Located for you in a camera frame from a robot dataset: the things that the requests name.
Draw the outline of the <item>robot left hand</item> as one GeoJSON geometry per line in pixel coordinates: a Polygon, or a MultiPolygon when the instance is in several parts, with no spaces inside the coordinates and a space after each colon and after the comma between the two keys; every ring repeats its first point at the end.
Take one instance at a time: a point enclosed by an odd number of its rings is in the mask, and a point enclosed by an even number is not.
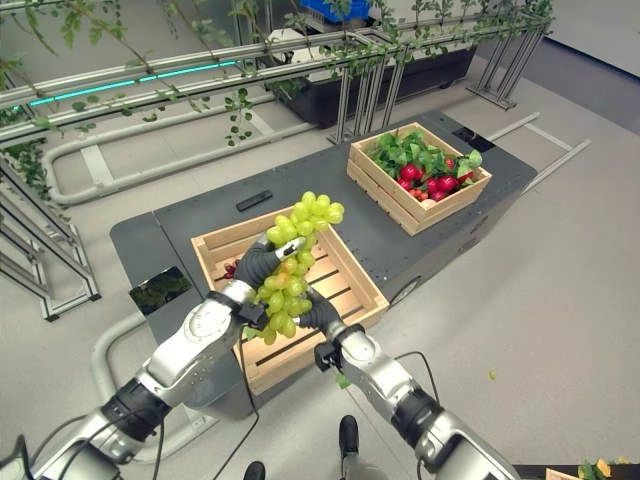
{"type": "Polygon", "coordinates": [[[305,237],[296,237],[276,247],[263,233],[244,253],[236,267],[234,279],[257,290],[284,260],[294,255],[305,243],[305,237]]]}

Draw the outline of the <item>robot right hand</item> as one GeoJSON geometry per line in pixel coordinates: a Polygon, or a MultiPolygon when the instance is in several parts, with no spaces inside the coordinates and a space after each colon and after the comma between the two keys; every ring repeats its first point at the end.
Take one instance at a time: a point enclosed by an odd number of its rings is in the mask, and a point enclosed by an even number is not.
{"type": "Polygon", "coordinates": [[[311,309],[301,314],[295,323],[300,328],[311,328],[320,331],[327,340],[333,341],[346,329],[336,308],[313,288],[307,290],[307,299],[311,301],[311,309]]]}

